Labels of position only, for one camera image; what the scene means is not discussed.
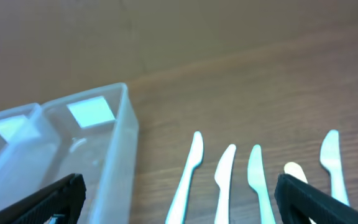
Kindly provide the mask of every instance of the wood grain surface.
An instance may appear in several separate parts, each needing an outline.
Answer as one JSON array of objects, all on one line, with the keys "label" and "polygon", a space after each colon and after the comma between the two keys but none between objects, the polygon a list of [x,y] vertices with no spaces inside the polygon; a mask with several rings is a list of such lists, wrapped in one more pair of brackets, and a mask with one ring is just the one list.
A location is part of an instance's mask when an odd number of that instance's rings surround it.
[{"label": "wood grain surface", "polygon": [[163,223],[177,189],[194,131],[204,161],[193,176],[186,223],[213,223],[218,161],[230,143],[234,161],[231,223],[260,223],[257,195],[247,183],[254,144],[262,146],[273,197],[286,162],[329,194],[319,163],[330,129],[341,135],[344,176],[358,210],[358,24],[306,35],[242,54],[145,75],[128,82],[140,122],[131,223]]},{"label": "wood grain surface", "polygon": [[357,0],[0,0],[0,111],[355,21]]}]

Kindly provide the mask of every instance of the clear plastic container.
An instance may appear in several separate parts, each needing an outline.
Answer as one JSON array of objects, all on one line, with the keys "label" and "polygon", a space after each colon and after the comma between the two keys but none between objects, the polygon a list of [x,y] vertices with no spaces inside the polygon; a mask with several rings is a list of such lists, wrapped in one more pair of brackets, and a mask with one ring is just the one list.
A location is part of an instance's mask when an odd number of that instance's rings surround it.
[{"label": "clear plastic container", "polygon": [[[50,130],[45,136],[46,128]],[[40,144],[21,137],[34,131],[41,132]],[[19,132],[16,144],[21,146],[13,151],[25,152],[16,159],[10,158],[6,167],[0,169],[13,180],[9,187],[0,189],[0,195],[12,186],[25,187],[23,180],[31,182],[30,188],[15,200],[18,201],[23,195],[32,194],[68,174],[81,173],[87,191],[78,223],[129,221],[139,124],[125,84],[104,86],[45,103],[40,116],[36,118],[33,114]],[[27,157],[47,165],[34,171],[35,166],[41,165],[23,162],[28,151],[37,153]]]},{"label": "clear plastic container", "polygon": [[0,210],[40,188],[59,144],[37,103],[0,112]]}]

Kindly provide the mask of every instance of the knife blade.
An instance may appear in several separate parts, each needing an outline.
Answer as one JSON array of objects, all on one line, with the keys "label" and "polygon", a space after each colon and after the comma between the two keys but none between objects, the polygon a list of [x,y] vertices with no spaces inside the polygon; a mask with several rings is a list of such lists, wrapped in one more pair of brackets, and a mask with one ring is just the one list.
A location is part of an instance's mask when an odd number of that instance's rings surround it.
[{"label": "knife blade", "polygon": [[324,138],[320,151],[320,163],[331,177],[331,196],[349,206],[342,171],[339,131],[330,130]]},{"label": "knife blade", "polygon": [[218,184],[220,191],[215,215],[215,224],[229,224],[230,184],[235,154],[236,146],[234,144],[229,145],[224,151],[216,168],[215,181]]},{"label": "knife blade", "polygon": [[191,177],[193,176],[194,170],[202,163],[203,154],[203,137],[199,131],[196,131],[178,189],[173,197],[167,218],[165,219],[165,224],[181,224],[185,221]]},{"label": "knife blade", "polygon": [[[303,172],[302,167],[296,162],[287,162],[284,166],[284,172],[302,180],[305,183],[308,183],[308,179],[306,179],[306,175]],[[311,224],[316,224],[311,218],[309,218],[309,220]]]},{"label": "knife blade", "polygon": [[261,224],[275,224],[269,192],[266,186],[262,148],[255,145],[248,161],[248,184],[258,194]]}]

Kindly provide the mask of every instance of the wooden table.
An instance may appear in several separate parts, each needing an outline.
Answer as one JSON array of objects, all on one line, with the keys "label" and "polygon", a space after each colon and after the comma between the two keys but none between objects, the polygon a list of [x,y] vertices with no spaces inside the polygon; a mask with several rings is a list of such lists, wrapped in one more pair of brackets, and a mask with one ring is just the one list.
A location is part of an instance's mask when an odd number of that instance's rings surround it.
[{"label": "wooden table", "polygon": [[329,194],[319,150],[330,129],[340,131],[346,187],[358,210],[358,24],[128,84],[141,126],[131,223],[164,222],[196,130],[203,134],[204,161],[193,176],[186,223],[213,223],[214,173],[230,143],[237,145],[231,223],[260,223],[257,195],[247,183],[254,144],[262,146],[277,223],[273,192],[286,162],[299,163],[309,183]]}]

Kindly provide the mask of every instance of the plastic cutlery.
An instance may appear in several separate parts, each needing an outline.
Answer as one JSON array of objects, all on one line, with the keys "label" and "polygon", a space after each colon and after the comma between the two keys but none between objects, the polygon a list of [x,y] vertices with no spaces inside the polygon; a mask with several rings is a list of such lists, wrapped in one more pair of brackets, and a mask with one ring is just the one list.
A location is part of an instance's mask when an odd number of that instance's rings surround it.
[{"label": "plastic cutlery", "polygon": [[236,146],[231,144],[224,151],[215,172],[215,181],[220,188],[215,224],[229,224],[229,199],[231,171],[233,168]]},{"label": "plastic cutlery", "polygon": [[349,206],[342,173],[339,132],[330,130],[321,145],[320,163],[331,176],[331,196]]},{"label": "plastic cutlery", "polygon": [[267,191],[262,149],[255,145],[248,161],[248,184],[257,192],[259,198],[260,221],[262,224],[275,224],[269,193]]},{"label": "plastic cutlery", "polygon": [[185,221],[191,177],[193,176],[194,170],[203,161],[203,154],[203,137],[199,131],[196,131],[193,136],[193,142],[191,143],[190,152],[177,192],[173,197],[171,207],[169,208],[167,218],[165,219],[165,224],[181,224]]},{"label": "plastic cutlery", "polygon": [[[284,166],[284,172],[302,180],[305,183],[308,183],[302,167],[296,162],[287,162]],[[311,218],[309,219],[311,224],[316,224]]]}]

